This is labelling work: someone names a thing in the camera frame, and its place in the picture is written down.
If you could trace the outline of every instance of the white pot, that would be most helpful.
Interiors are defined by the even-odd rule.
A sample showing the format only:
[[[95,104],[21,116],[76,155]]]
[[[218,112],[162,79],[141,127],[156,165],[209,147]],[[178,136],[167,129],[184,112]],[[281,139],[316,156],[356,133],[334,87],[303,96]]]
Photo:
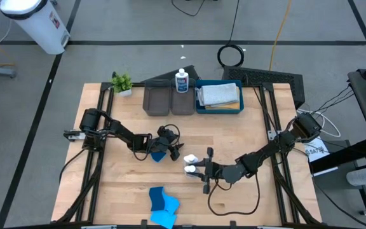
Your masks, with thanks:
[[[132,90],[129,89],[129,90],[126,90],[126,91],[123,91],[123,92],[119,92],[118,95],[122,96],[122,97],[130,96],[130,95],[132,95]]]

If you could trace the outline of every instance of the yellow cable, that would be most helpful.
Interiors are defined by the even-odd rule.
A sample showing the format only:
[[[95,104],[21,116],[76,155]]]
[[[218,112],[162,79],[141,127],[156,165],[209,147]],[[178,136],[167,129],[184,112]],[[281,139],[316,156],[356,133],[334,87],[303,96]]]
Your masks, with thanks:
[[[15,66],[15,61],[13,60],[12,57],[10,57],[1,47],[0,47],[0,52],[6,57],[8,58],[10,61],[12,61],[12,63],[10,64],[0,64],[0,66]]]
[[[289,14],[289,11],[290,11],[290,5],[292,4],[292,0],[289,0],[289,2],[287,3],[287,9],[286,9],[286,13],[285,13],[285,16],[283,17],[283,20],[282,20],[282,23],[280,24],[280,28],[279,28],[279,31],[278,31],[278,35],[276,35],[276,39],[273,43],[273,47],[272,47],[272,54],[271,54],[271,62],[269,64],[269,70],[272,69],[272,61],[273,61],[273,56],[275,55],[275,47],[276,47],[276,43],[278,42],[278,39],[279,39],[279,36],[280,36],[280,33],[282,32],[282,28],[283,28],[283,25],[285,24],[286,22],[286,18],[287,18],[287,15]]]

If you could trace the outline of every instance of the gray tray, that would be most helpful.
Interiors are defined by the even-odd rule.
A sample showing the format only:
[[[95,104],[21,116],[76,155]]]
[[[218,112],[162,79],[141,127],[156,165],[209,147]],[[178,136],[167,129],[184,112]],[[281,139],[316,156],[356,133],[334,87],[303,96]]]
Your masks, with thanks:
[[[189,79],[189,90],[186,93],[178,93],[176,91],[176,81],[171,80],[172,98],[170,103],[170,111],[174,115],[192,115],[196,111],[196,92],[194,86],[196,80]]]
[[[143,108],[149,116],[169,115],[170,80],[145,81]]]

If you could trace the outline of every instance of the blue tray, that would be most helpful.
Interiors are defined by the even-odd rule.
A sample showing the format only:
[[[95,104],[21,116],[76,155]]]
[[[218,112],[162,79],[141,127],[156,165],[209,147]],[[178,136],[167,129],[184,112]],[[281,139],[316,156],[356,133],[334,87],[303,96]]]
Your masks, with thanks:
[[[200,106],[198,100],[196,100],[196,110],[199,114],[238,114],[244,109],[244,100],[242,97],[242,86],[240,80],[197,80],[196,88],[201,88],[204,85],[221,85],[226,83],[235,83],[240,89],[240,109],[205,109]]]

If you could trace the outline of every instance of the wooden table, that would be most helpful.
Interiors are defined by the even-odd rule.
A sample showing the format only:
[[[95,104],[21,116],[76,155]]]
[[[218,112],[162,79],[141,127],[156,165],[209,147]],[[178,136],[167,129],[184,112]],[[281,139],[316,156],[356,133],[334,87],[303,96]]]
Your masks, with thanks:
[[[78,129],[85,109],[97,107],[99,89],[100,84],[84,85],[74,128]],[[274,91],[283,127],[295,116],[290,86],[274,84]],[[187,177],[183,170],[184,156],[194,154],[200,159],[205,158],[207,147],[214,149],[215,162],[233,164],[235,158],[244,153],[257,151],[268,143],[261,105],[253,88],[243,88],[245,108],[240,114],[196,113],[192,116],[169,114],[150,117],[142,109],[143,96],[143,87],[132,88],[130,97],[115,95],[111,116],[136,134],[150,132],[156,135],[159,126],[176,124],[181,131],[180,142],[185,145],[180,149],[180,158],[176,162],[173,162],[169,155],[161,163],[154,162],[151,157],[140,162],[133,157],[124,142],[119,139],[108,139],[93,221],[95,224],[139,225],[142,219],[148,219],[148,223],[153,224],[149,220],[151,215],[149,188],[164,186],[168,195],[180,201],[176,213],[176,225],[228,225],[230,220],[235,220],[237,225],[281,225],[270,160],[265,160],[263,166],[259,168],[261,202],[258,210],[250,216],[213,215],[207,207],[208,195],[203,194],[203,183],[199,179]],[[71,142],[66,160],[72,158],[81,149],[81,145],[82,141]],[[304,150],[300,143],[296,148]],[[52,220],[61,217],[78,196],[86,156],[87,153],[66,168],[58,190]],[[295,194],[313,217],[321,221],[306,156],[292,151],[288,156],[288,162]],[[287,218],[291,221],[290,206],[285,192],[283,196],[287,207]],[[254,176],[251,179],[243,178],[229,191],[216,189],[211,202],[217,212],[251,211],[255,207],[256,200],[257,188]],[[90,197],[86,198],[83,219],[87,217],[89,203]]]

